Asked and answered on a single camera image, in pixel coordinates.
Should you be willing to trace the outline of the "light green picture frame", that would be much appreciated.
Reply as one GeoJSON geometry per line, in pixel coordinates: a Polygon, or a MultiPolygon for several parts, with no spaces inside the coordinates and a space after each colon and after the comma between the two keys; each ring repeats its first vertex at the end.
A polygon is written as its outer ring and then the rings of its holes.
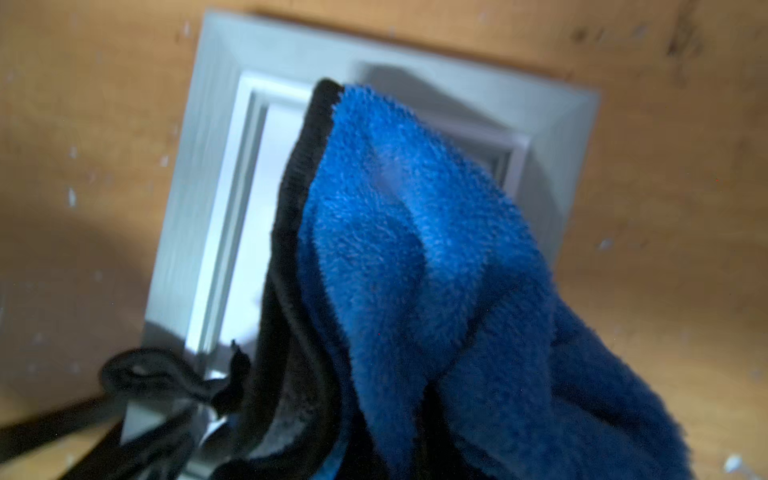
{"type": "Polygon", "coordinates": [[[218,377],[253,352],[283,171],[315,85],[363,84],[480,164],[557,260],[597,92],[510,67],[267,16],[208,12],[142,342],[218,377]]]}

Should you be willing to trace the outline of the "blue microfiber cloth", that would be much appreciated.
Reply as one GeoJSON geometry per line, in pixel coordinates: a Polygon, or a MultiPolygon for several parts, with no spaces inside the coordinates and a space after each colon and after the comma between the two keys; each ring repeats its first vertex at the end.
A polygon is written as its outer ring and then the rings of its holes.
{"type": "Polygon", "coordinates": [[[403,105],[320,81],[286,165],[258,346],[104,389],[226,419],[216,479],[689,479],[661,398],[557,292],[519,209],[403,105]]]}

